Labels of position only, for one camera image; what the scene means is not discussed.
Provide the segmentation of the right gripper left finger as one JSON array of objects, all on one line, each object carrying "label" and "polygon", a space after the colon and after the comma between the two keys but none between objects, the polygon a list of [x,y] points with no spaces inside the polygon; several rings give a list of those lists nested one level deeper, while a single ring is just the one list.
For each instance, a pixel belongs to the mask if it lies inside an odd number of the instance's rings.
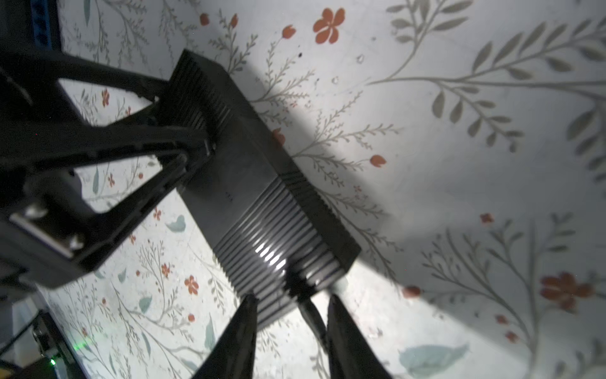
[{"label": "right gripper left finger", "polygon": [[243,298],[211,354],[192,379],[253,378],[258,303],[253,294]]}]

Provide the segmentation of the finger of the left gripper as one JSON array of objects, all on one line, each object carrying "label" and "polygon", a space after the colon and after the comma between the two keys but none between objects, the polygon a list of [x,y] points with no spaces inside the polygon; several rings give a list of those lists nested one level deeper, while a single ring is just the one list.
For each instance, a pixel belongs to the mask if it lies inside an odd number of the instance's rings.
[{"label": "finger of the left gripper", "polygon": [[40,49],[2,49],[1,67],[20,79],[82,81],[131,91],[150,101],[161,97],[168,85],[158,78]]}]

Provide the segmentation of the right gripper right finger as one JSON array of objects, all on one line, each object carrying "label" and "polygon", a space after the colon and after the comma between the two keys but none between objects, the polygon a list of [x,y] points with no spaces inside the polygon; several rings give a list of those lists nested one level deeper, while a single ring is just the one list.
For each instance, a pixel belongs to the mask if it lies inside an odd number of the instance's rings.
[{"label": "right gripper right finger", "polygon": [[329,301],[327,343],[331,378],[391,378],[338,295]]}]

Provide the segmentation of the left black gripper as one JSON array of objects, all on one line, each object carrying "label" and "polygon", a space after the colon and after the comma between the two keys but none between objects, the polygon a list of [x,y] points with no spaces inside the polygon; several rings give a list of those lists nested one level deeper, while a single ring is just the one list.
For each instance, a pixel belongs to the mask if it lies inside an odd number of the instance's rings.
[{"label": "left black gripper", "polygon": [[[98,213],[67,168],[173,156]],[[99,268],[186,176],[211,156],[208,134],[180,126],[10,122],[1,125],[1,282],[60,287]]]}]

